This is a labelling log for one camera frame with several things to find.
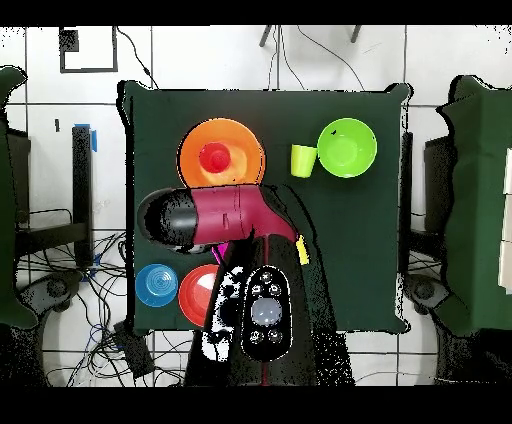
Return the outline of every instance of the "green tablecloth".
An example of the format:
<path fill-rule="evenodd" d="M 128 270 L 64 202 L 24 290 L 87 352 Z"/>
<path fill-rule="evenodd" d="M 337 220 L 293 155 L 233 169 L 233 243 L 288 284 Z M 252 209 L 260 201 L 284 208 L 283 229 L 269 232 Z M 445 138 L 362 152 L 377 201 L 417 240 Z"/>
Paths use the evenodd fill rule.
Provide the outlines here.
<path fill-rule="evenodd" d="M 394 85 L 382 93 L 153 91 L 127 81 L 120 83 L 119 92 L 120 113 L 127 117 L 128 149 L 133 143 L 134 161 L 127 166 L 134 166 L 134 214 L 152 191 L 182 186 L 176 152 L 193 126 L 215 117 L 239 121 L 264 146 L 267 166 L 263 183 L 290 186 L 307 208 L 337 328 L 405 330 L 394 310 L 400 111 L 409 95 L 407 85 Z M 341 179 L 317 161 L 309 179 L 292 177 L 291 144 L 315 146 L 322 129 L 342 117 L 360 119 L 373 129 L 378 153 L 370 169 L 360 177 Z M 191 269 L 215 263 L 211 253 L 181 255 L 151 245 L 134 221 L 127 225 L 135 226 L 135 275 L 145 265 L 162 263 L 174 268 L 181 281 Z M 313 232 L 300 230 L 310 233 L 306 241 L 311 245 Z M 306 280 L 311 274 L 307 267 L 303 267 Z M 137 329 L 197 328 L 183 316 L 177 300 L 163 308 L 147 307 L 138 299 L 135 302 Z"/>
<path fill-rule="evenodd" d="M 512 90 L 472 76 L 454 80 L 447 115 L 458 160 L 446 224 L 446 280 L 453 295 L 436 313 L 457 336 L 482 328 L 512 330 L 512 295 L 498 286 L 507 148 L 512 147 Z"/>

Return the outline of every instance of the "table leg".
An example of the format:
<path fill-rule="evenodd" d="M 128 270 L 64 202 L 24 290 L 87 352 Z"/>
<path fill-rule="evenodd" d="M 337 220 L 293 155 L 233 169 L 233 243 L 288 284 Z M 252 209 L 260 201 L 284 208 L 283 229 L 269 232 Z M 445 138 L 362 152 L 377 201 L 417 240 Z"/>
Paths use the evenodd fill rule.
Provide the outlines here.
<path fill-rule="evenodd" d="M 356 25 L 354 28 L 354 32 L 352 33 L 352 38 L 350 39 L 350 42 L 355 43 L 357 40 L 357 36 L 359 35 L 359 31 L 361 30 L 361 25 Z"/>
<path fill-rule="evenodd" d="M 261 36 L 260 40 L 260 47 L 263 47 L 265 43 L 267 42 L 268 34 L 270 34 L 270 29 L 272 28 L 272 25 L 265 25 L 265 31 L 263 31 L 263 35 Z"/>

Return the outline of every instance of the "blue tape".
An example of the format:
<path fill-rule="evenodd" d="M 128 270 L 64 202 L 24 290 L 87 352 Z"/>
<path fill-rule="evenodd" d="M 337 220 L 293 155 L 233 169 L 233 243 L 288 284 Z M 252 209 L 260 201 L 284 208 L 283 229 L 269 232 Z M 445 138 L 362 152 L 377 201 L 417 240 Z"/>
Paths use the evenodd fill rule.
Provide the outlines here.
<path fill-rule="evenodd" d="M 98 151 L 97 139 L 96 139 L 96 130 L 91 133 L 91 148 L 93 152 Z"/>

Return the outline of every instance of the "orange plate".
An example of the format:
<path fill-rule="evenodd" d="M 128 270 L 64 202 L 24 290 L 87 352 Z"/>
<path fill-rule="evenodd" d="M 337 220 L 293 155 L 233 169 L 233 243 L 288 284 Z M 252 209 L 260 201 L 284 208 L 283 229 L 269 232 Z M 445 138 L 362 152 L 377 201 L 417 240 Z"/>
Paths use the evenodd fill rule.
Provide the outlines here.
<path fill-rule="evenodd" d="M 202 327 L 208 311 L 211 289 L 198 284 L 201 277 L 208 274 L 217 275 L 219 265 L 202 265 L 190 271 L 180 284 L 178 302 L 181 311 L 187 319 L 195 325 Z"/>
<path fill-rule="evenodd" d="M 222 172 L 206 171 L 199 152 L 208 143 L 223 143 L 231 163 Z M 188 187 L 212 187 L 229 184 L 259 184 L 265 172 L 265 152 L 254 134 L 240 122 L 214 118 L 193 128 L 178 150 L 178 172 Z"/>

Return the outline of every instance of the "button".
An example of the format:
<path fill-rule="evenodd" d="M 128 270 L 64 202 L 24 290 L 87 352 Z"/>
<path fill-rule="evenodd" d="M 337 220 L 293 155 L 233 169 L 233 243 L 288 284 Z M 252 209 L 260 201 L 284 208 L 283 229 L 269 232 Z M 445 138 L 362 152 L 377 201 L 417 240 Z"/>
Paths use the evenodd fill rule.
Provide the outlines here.
<path fill-rule="evenodd" d="M 260 297 L 251 306 L 251 318 L 257 325 L 268 327 L 281 320 L 281 304 L 271 297 Z"/>
<path fill-rule="evenodd" d="M 265 284 L 270 283 L 272 281 L 272 274 L 268 271 L 265 271 L 263 274 L 261 274 L 260 280 Z"/>
<path fill-rule="evenodd" d="M 252 288 L 252 295 L 253 296 L 258 296 L 261 294 L 261 292 L 263 291 L 263 289 L 261 288 L 261 286 L 254 286 Z"/>
<path fill-rule="evenodd" d="M 261 331 L 253 331 L 251 333 L 251 342 L 257 344 L 263 341 L 263 333 Z"/>
<path fill-rule="evenodd" d="M 272 284 L 269 291 L 272 296 L 279 296 L 281 294 L 281 287 L 277 284 Z"/>
<path fill-rule="evenodd" d="M 283 340 L 283 335 L 277 330 L 270 330 L 268 332 L 268 339 L 272 343 L 279 343 L 281 340 Z"/>

